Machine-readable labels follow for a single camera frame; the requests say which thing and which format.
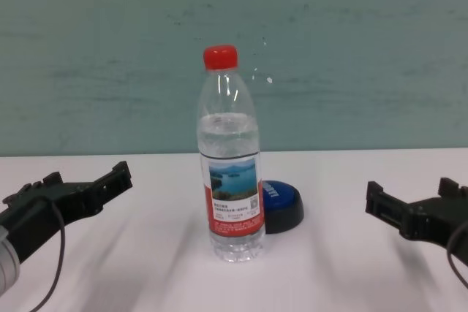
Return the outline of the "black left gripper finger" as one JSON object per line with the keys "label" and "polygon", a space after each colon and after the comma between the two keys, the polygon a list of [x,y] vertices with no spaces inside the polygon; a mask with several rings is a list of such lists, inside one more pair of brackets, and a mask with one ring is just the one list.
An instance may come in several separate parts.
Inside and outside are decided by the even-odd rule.
{"label": "black left gripper finger", "polygon": [[61,186],[63,184],[63,180],[60,172],[52,172],[47,175],[43,178],[42,184],[44,189],[54,189],[57,186]]}
{"label": "black left gripper finger", "polygon": [[132,188],[132,176],[126,161],[120,161],[112,170],[92,182],[83,196],[87,214],[98,214],[105,204]]}

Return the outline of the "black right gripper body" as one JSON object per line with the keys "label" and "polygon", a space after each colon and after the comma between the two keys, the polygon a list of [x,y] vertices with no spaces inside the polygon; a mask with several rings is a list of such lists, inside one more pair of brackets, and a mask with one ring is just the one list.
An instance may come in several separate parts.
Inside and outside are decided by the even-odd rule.
{"label": "black right gripper body", "polygon": [[433,197],[404,208],[400,235],[446,249],[452,234],[465,222],[467,199]]}

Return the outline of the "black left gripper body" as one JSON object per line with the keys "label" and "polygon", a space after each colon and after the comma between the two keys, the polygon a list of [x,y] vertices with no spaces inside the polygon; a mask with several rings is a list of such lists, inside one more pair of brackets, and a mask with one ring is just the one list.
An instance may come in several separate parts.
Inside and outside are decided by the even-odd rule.
{"label": "black left gripper body", "polygon": [[90,182],[52,186],[29,183],[5,198],[7,209],[1,212],[1,226],[19,262],[39,250],[62,225],[94,216],[96,202],[91,195]]}

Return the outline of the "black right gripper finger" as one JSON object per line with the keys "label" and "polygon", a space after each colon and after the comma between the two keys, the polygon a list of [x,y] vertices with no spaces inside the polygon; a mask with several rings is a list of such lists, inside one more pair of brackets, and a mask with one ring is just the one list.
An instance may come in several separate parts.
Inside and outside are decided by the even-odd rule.
{"label": "black right gripper finger", "polygon": [[366,213],[396,228],[401,234],[407,233],[408,204],[385,193],[375,181],[367,183]]}
{"label": "black right gripper finger", "polygon": [[440,178],[438,195],[445,205],[466,205],[467,186],[463,186],[450,178]]}

